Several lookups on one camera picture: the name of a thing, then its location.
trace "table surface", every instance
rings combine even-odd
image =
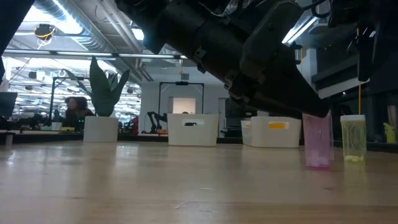
[[[397,223],[398,154],[308,170],[298,149],[0,147],[0,223]]]

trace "yellow label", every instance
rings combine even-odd
[[[269,129],[286,129],[285,123],[269,123]]]

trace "computer screen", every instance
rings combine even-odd
[[[18,93],[0,92],[0,116],[12,116],[17,96]]]

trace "potted plant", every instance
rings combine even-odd
[[[96,58],[93,57],[90,65],[91,91],[88,91],[72,72],[68,70],[66,72],[90,96],[98,115],[85,118],[84,142],[116,142],[118,140],[119,121],[117,118],[110,118],[110,116],[114,106],[120,100],[130,71],[125,71],[119,81],[117,75],[106,78],[104,71],[98,66]]]

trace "pink cup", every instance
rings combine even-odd
[[[333,159],[333,132],[330,112],[324,118],[303,114],[305,164],[307,167],[329,168]]]

